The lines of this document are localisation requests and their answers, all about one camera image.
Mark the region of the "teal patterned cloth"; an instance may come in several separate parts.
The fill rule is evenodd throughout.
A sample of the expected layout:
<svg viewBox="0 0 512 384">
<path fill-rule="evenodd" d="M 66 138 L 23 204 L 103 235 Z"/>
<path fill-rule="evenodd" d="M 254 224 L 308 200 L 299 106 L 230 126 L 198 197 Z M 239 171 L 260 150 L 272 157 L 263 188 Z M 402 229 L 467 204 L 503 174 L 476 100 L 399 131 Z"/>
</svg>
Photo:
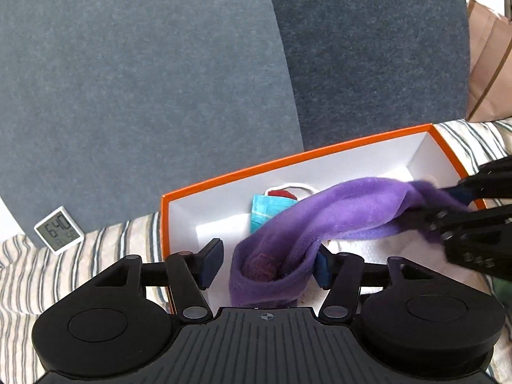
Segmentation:
<svg viewBox="0 0 512 384">
<path fill-rule="evenodd" d="M 254 233 L 266 222 L 298 201 L 288 198 L 254 195 L 250 212 L 250 233 Z"/>
</svg>

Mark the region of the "striped bed cover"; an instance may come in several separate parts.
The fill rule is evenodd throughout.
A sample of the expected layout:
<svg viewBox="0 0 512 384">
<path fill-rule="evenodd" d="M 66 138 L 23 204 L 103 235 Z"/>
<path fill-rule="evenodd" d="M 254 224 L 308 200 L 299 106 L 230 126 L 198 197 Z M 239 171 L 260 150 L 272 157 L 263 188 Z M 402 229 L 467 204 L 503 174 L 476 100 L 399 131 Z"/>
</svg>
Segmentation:
<svg viewBox="0 0 512 384">
<path fill-rule="evenodd" d="M 323 190 L 367 176 L 449 186 L 511 153 L 510 120 L 457 120 L 395 130 L 257 165 L 164 195 L 162 212 L 89 233 L 62 254 L 18 235 L 1 247 L 1 379 L 33 383 L 43 375 L 31 343 L 38 316 L 128 254 L 146 263 L 196 249 L 211 237 L 231 255 L 249 233 L 252 198 L 278 186 Z"/>
</svg>

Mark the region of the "purple fleece cloth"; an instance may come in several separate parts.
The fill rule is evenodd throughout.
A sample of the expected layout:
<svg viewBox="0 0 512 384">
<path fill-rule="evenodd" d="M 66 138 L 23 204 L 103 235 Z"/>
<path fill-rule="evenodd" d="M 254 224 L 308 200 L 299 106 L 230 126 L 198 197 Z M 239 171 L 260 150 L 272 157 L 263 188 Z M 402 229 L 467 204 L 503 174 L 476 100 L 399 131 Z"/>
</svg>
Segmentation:
<svg viewBox="0 0 512 384">
<path fill-rule="evenodd" d="M 235 247 L 229 278 L 232 306 L 279 308 L 296 301 L 309 282 L 322 243 L 380 239 L 408 231 L 400 218 L 416 208 L 468 210 L 422 180 L 362 178 L 300 200 Z M 281 261 L 279 275 L 272 282 L 252 281 L 242 274 L 245 261 L 260 252 Z"/>
</svg>

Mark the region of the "grey upholstered headboard panel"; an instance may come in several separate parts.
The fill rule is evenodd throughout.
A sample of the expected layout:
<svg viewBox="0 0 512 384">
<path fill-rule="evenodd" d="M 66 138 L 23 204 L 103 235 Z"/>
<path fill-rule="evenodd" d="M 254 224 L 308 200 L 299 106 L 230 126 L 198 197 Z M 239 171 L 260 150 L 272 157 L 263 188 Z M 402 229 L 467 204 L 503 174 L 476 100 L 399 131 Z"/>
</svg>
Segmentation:
<svg viewBox="0 0 512 384">
<path fill-rule="evenodd" d="M 1 0 L 1 196 L 30 238 L 302 149 L 271 0 Z"/>
</svg>

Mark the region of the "white pink soft toy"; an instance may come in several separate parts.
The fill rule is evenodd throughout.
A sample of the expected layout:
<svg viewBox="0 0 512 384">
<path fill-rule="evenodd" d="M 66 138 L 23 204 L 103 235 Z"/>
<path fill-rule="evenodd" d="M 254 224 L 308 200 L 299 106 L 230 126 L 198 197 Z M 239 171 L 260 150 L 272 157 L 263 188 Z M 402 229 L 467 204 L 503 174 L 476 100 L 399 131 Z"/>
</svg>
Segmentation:
<svg viewBox="0 0 512 384">
<path fill-rule="evenodd" d="M 242 274 L 249 280 L 269 283 L 279 275 L 281 261 L 265 253 L 251 255 L 243 265 Z"/>
</svg>

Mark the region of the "red plush toy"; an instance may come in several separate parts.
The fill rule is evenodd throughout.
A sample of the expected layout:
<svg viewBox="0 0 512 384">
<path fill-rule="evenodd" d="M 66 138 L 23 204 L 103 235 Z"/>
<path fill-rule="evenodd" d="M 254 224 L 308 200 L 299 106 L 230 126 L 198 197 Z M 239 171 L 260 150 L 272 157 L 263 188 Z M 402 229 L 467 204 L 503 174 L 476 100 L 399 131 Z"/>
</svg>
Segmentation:
<svg viewBox="0 0 512 384">
<path fill-rule="evenodd" d="M 271 191 L 267 192 L 267 196 L 288 198 L 293 201 L 298 200 L 298 198 L 294 194 L 292 194 L 291 192 L 288 192 L 287 190 L 283 190 L 283 189 L 271 190 Z"/>
</svg>

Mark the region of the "brown paper bag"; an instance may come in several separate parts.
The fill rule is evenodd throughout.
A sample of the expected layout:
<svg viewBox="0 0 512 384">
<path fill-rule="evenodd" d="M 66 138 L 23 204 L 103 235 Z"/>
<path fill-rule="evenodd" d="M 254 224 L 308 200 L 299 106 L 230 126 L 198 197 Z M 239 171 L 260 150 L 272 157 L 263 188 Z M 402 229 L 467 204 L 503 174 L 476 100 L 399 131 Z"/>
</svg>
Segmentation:
<svg viewBox="0 0 512 384">
<path fill-rule="evenodd" d="M 511 116 L 511 20 L 476 0 L 468 2 L 469 122 Z"/>
</svg>

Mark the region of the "white plush toy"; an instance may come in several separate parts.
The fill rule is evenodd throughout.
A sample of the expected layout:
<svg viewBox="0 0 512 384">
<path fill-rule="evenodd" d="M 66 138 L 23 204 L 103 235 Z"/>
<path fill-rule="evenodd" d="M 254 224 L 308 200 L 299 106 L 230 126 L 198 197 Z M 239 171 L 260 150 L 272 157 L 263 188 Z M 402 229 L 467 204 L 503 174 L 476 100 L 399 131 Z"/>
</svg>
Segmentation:
<svg viewBox="0 0 512 384">
<path fill-rule="evenodd" d="M 288 192 L 294 194 L 298 198 L 298 200 L 302 200 L 303 198 L 307 198 L 316 193 L 319 193 L 319 190 L 317 188 L 305 183 L 286 183 L 278 186 L 268 187 L 265 190 L 264 195 L 266 196 L 267 192 L 276 189 L 287 190 Z"/>
</svg>

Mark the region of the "dark blue headboard panel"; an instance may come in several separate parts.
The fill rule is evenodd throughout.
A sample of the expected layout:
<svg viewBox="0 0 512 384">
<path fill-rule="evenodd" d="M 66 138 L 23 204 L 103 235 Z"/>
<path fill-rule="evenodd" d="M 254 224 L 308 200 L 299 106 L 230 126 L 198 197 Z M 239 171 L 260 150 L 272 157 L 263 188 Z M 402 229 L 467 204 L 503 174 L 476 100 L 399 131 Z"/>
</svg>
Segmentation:
<svg viewBox="0 0 512 384">
<path fill-rule="evenodd" d="M 466 0 L 272 0 L 304 147 L 461 119 Z"/>
</svg>

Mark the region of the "white digital clock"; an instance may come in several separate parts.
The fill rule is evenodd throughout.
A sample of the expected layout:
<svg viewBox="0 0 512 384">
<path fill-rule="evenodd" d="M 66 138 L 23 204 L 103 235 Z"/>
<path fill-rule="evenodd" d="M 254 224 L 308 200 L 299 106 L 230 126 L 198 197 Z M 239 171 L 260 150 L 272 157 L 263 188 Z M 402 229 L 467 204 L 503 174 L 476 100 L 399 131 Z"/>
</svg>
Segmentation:
<svg viewBox="0 0 512 384">
<path fill-rule="evenodd" d="M 34 231 L 55 255 L 82 243 L 85 238 L 82 229 L 63 206 L 35 224 Z"/>
</svg>

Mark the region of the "orange cardboard box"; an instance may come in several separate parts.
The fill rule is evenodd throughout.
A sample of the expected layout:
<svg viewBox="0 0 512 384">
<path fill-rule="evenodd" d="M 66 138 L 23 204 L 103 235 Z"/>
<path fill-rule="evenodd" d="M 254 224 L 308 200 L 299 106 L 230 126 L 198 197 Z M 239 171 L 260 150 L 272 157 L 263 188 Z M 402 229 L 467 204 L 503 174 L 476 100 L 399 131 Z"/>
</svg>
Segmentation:
<svg viewBox="0 0 512 384">
<path fill-rule="evenodd" d="M 426 180 L 450 187 L 468 176 L 433 125 L 349 140 L 200 182 L 161 198 L 161 249 L 198 252 L 210 239 L 224 243 L 224 263 L 204 296 L 212 311 L 230 304 L 228 282 L 235 246 L 266 218 L 292 202 L 364 177 Z"/>
</svg>

